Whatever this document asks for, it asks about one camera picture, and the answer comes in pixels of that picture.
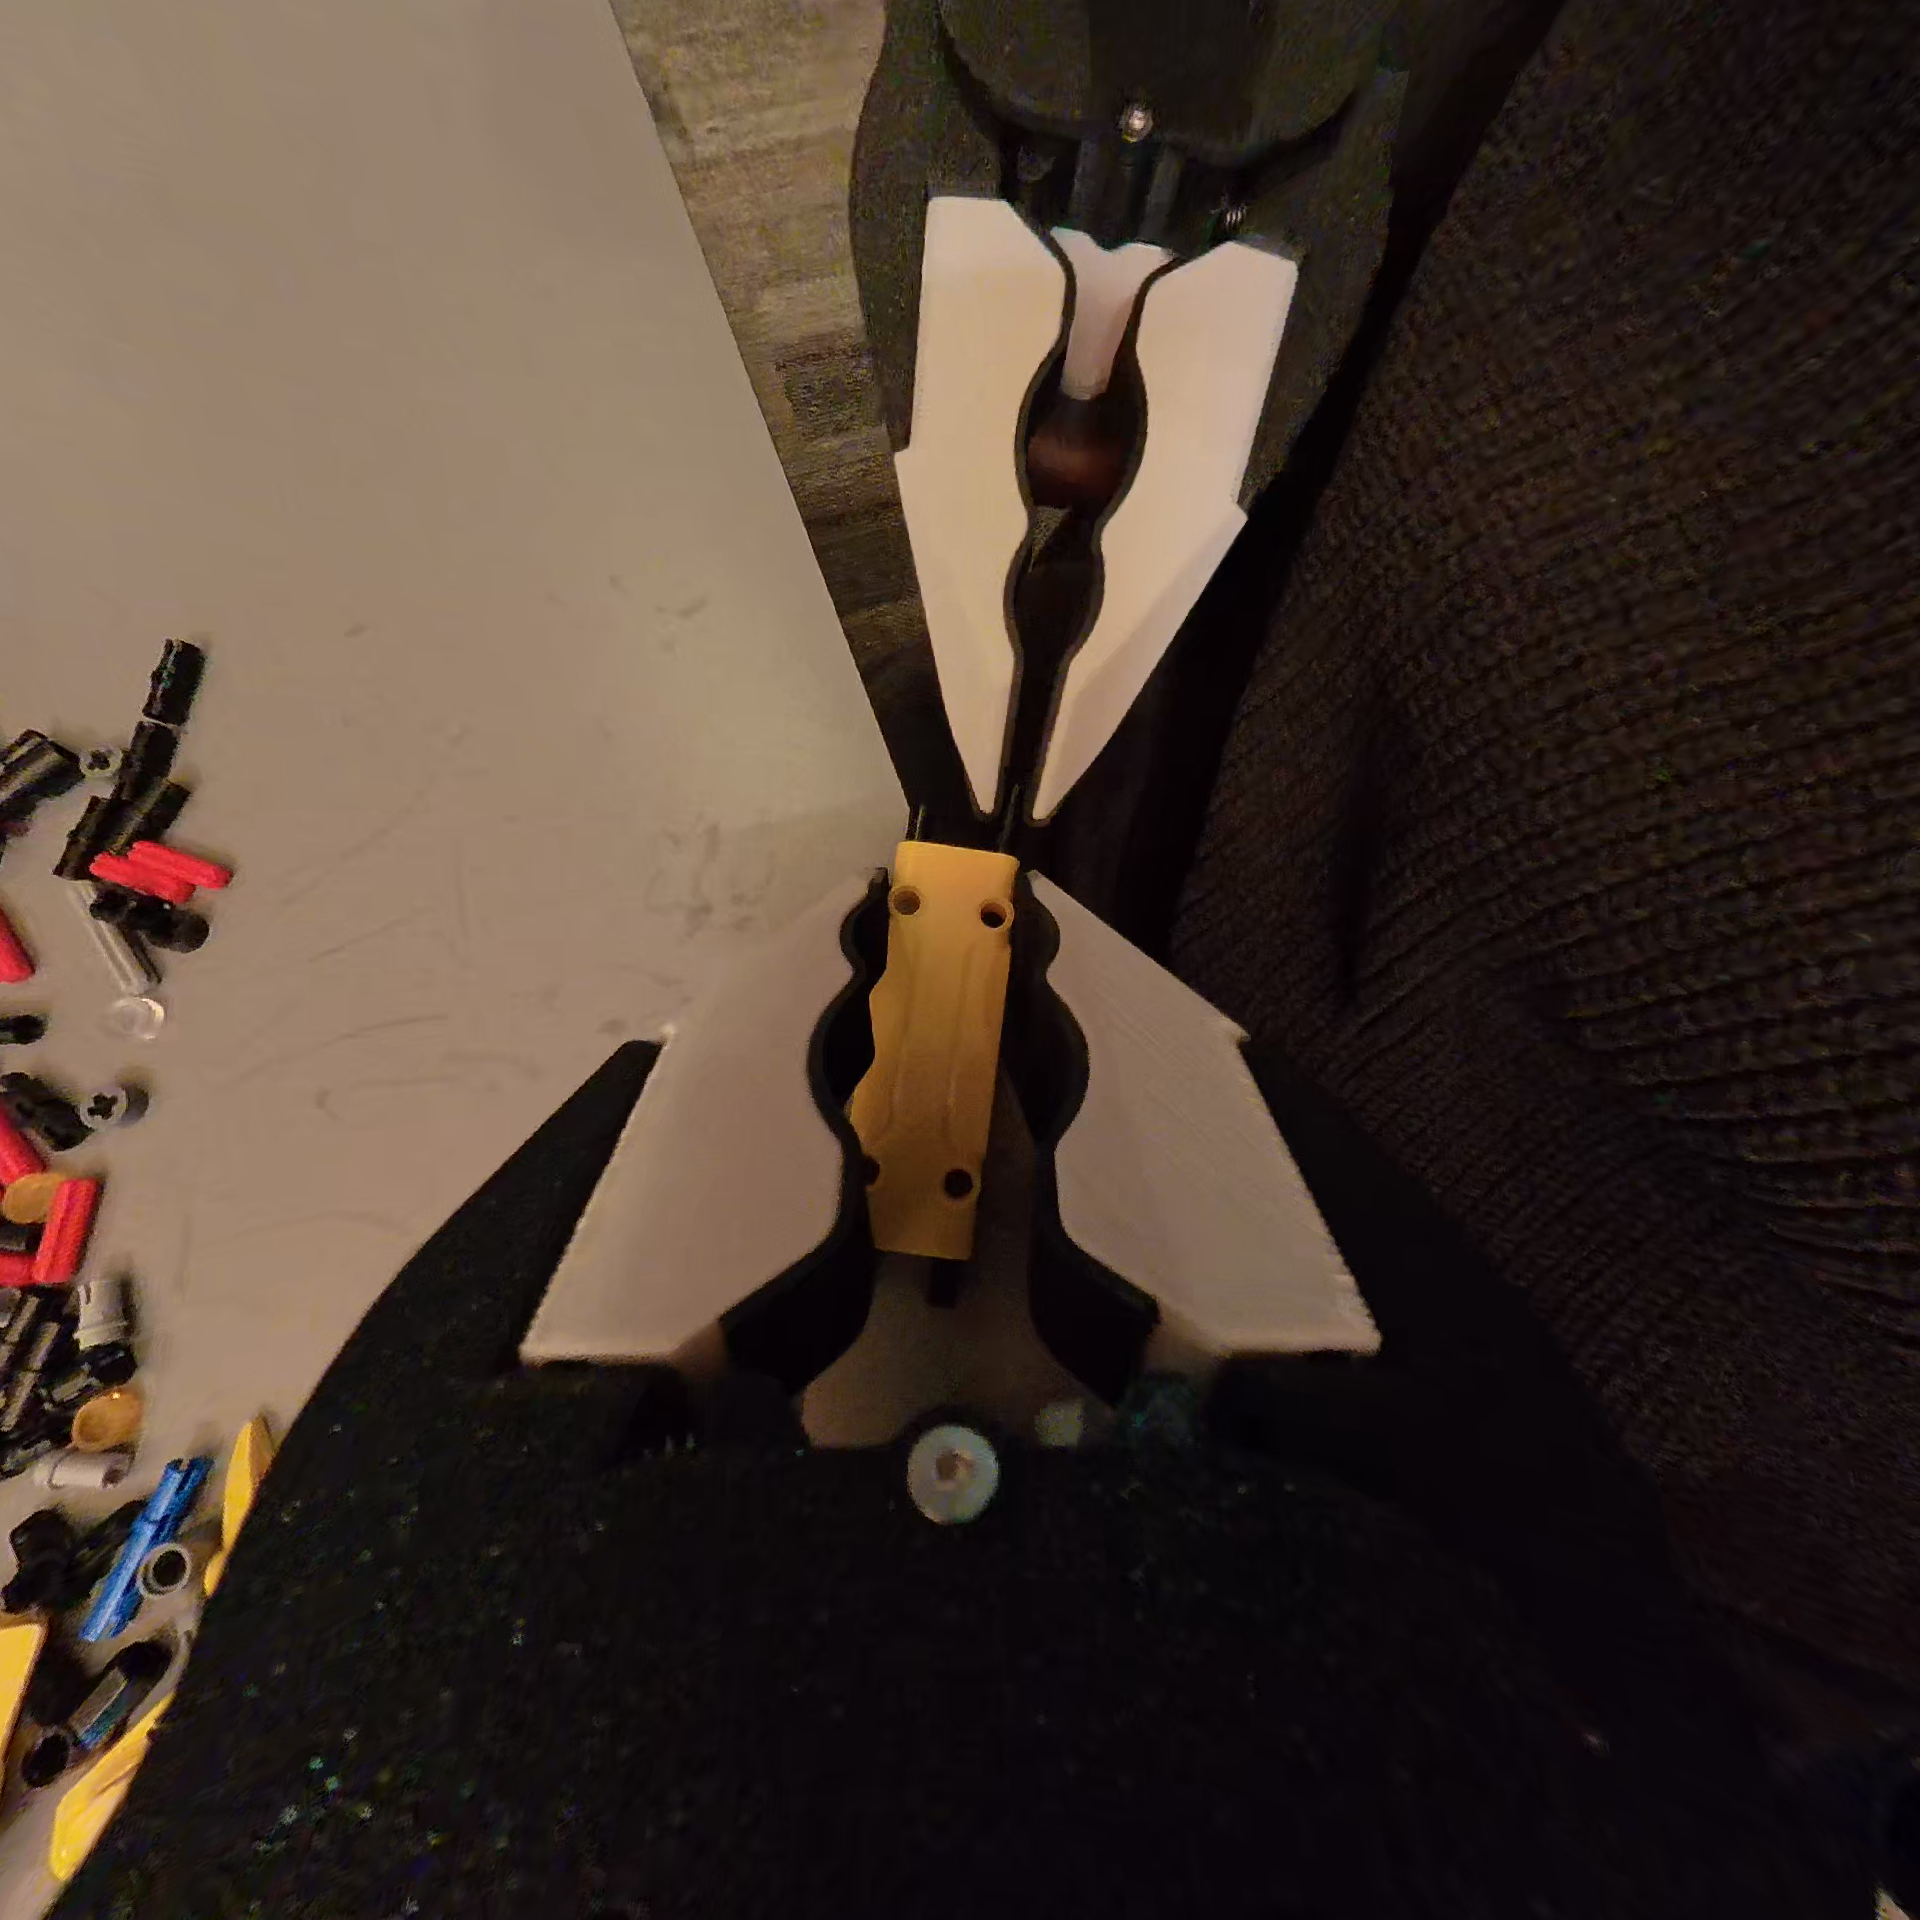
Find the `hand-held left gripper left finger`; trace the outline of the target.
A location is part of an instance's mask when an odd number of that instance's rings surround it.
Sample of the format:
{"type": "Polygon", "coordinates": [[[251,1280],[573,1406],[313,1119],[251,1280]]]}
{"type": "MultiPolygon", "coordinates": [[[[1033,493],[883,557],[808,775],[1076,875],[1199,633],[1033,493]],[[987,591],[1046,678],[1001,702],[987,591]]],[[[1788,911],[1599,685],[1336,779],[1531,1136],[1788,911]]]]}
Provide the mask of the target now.
{"type": "Polygon", "coordinates": [[[822,1031],[861,1001],[838,880],[739,957],[667,1030],[520,1337],[528,1367],[813,1382],[864,1329],[873,1246],[822,1031]]]}

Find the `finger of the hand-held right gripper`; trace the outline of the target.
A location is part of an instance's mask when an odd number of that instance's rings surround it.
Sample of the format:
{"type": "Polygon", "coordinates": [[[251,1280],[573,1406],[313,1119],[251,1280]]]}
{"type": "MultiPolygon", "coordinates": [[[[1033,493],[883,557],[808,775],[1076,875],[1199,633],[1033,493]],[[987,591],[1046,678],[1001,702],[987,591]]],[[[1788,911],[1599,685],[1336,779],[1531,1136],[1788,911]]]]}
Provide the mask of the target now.
{"type": "Polygon", "coordinates": [[[1013,205],[927,201],[896,487],[943,719],[983,819],[1001,801],[1015,720],[1009,591],[1033,510],[1023,419],[1067,318],[1065,261],[1013,205]]]}
{"type": "Polygon", "coordinates": [[[1142,288],[1142,437],[1097,530],[1097,603],[1052,712],[1038,824],[1108,746],[1246,525],[1241,487],[1297,277],[1291,257],[1232,242],[1142,288]]]}

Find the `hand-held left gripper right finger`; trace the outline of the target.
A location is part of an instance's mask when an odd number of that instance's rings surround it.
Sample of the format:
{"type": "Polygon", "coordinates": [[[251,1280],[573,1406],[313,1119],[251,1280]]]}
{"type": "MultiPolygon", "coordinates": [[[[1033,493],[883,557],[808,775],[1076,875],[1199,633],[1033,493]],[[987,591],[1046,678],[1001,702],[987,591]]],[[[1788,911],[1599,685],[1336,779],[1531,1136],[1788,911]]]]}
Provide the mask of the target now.
{"type": "Polygon", "coordinates": [[[1380,1334],[1235,1021],[1053,880],[1023,878],[1027,1297],[1086,1387],[1380,1334]]]}

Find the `yellow panel brick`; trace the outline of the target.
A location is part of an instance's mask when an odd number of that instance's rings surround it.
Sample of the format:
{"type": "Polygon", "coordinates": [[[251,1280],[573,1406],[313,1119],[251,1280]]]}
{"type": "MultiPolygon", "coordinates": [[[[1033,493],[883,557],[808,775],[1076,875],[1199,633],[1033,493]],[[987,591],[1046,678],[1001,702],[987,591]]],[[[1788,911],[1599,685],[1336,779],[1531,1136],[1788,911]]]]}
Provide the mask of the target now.
{"type": "Polygon", "coordinates": [[[1016,859],[907,840],[886,888],[873,1056],[847,1102],[876,1251],[967,1263],[1013,971],[1016,859]]]}

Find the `person's right hand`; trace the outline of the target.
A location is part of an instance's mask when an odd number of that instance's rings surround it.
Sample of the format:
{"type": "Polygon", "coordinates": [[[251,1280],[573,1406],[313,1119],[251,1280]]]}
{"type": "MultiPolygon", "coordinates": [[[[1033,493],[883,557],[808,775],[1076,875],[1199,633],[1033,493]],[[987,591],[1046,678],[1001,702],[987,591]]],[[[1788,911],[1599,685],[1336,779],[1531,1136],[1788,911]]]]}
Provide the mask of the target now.
{"type": "Polygon", "coordinates": [[[1101,515],[1135,465],[1142,405],[1108,386],[1091,399],[1046,386],[1023,437],[1023,482],[1043,510],[1101,515]]]}

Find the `person's dark trousers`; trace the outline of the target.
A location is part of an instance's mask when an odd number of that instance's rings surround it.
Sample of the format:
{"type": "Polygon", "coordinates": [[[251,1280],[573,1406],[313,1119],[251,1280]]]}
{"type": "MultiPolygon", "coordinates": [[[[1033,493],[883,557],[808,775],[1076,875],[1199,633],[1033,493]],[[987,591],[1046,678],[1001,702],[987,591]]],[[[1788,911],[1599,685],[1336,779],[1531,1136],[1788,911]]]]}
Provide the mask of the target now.
{"type": "Polygon", "coordinates": [[[1152,958],[1168,957],[1232,720],[1315,501],[1317,485],[1288,474],[1257,496],[1135,704],[1045,833],[1045,875],[1152,958]]]}

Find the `yellow fin piece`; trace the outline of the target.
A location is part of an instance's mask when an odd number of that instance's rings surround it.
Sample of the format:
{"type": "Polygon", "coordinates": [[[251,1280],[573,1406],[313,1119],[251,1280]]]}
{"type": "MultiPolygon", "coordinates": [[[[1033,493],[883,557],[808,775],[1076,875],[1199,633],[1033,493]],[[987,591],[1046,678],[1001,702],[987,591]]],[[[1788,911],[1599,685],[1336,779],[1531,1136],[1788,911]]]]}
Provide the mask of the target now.
{"type": "Polygon", "coordinates": [[[220,1501],[220,1533],[201,1576],[204,1598],[213,1598],[216,1593],[237,1546],[237,1536],[254,1510],[260,1482],[265,1482],[272,1470],[276,1451],[276,1432],[272,1419],[262,1413],[257,1413],[232,1438],[220,1501]]]}

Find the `pile of black red pins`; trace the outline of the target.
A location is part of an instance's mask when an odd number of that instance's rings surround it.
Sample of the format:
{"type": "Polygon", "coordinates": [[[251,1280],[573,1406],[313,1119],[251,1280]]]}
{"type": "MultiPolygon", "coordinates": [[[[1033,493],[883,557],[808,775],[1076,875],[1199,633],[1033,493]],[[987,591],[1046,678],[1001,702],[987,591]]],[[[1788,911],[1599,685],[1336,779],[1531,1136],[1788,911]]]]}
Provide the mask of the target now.
{"type": "MultiPolygon", "coordinates": [[[[204,903],[232,883],[221,859],[176,841],[191,799],[176,762],[205,664],[201,642],[164,640],[121,742],[77,747],[35,728],[4,738],[4,850],[47,810],[77,806],[53,886],[107,975],[115,1040],[157,1039],[161,968],[205,945],[204,903]]],[[[131,1280],[91,1254],[107,1179],[86,1157],[152,1098],[136,1079],[70,1091],[19,1062],[47,1039],[53,1021],[31,990],[53,978],[11,907],[3,933],[3,1472],[91,1490],[123,1479],[143,1413],[136,1304],[131,1280]]]]}

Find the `yellow wing piece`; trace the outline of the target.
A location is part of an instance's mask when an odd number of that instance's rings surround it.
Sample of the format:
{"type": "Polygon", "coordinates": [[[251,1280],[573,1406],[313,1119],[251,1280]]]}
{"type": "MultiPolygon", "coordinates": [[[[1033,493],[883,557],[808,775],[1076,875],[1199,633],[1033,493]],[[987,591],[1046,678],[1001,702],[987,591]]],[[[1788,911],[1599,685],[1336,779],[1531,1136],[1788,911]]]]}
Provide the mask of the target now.
{"type": "Polygon", "coordinates": [[[46,1863],[57,1886],[65,1886],[76,1879],[99,1838],[125,1803],[132,1779],[151,1749],[159,1718],[166,1715],[174,1696],[176,1694],[168,1690],[143,1706],[63,1792],[55,1811],[46,1849],[46,1863]]]}

